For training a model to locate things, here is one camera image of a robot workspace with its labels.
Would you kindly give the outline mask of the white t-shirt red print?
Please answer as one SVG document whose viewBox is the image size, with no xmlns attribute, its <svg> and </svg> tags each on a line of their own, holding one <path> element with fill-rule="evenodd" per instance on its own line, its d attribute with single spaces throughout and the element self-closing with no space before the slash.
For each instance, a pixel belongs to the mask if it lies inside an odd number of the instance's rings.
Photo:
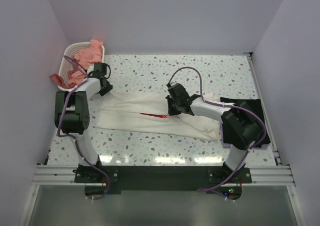
<svg viewBox="0 0 320 226">
<path fill-rule="evenodd" d="M 103 96 L 97 127 L 144 133 L 172 134 L 208 141 L 221 140 L 220 123 L 203 116 L 170 116 L 166 95 L 111 91 Z"/>
</svg>

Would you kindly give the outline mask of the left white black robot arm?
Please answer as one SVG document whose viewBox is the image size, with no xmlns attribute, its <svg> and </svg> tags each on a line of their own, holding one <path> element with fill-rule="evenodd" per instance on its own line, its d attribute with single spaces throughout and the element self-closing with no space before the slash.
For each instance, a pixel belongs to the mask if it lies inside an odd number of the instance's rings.
<svg viewBox="0 0 320 226">
<path fill-rule="evenodd" d="M 103 96 L 112 90 L 108 81 L 111 68 L 106 63 L 94 63 L 86 71 L 78 62 L 71 60 L 70 63 L 80 71 L 84 80 L 69 91 L 58 91 L 55 95 L 57 136 L 68 137 L 76 149 L 79 162 L 74 173 L 98 182 L 103 178 L 104 170 L 88 133 L 91 119 L 88 100 L 95 94 Z"/>
</svg>

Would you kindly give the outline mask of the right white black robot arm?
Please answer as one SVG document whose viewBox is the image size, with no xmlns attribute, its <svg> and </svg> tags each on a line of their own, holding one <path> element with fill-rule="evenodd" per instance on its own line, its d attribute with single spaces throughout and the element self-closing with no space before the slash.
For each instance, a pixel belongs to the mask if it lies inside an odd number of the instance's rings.
<svg viewBox="0 0 320 226">
<path fill-rule="evenodd" d="M 201 95 L 190 96 L 179 83 L 168 83 L 166 86 L 170 116 L 183 113 L 213 119 L 221 124 L 223 141 L 231 145 L 228 157 L 222 165 L 222 175 L 226 181 L 235 182 L 241 175 L 240 169 L 245 165 L 249 149 L 266 138 L 265 123 L 244 100 L 216 103 L 205 100 Z"/>
</svg>

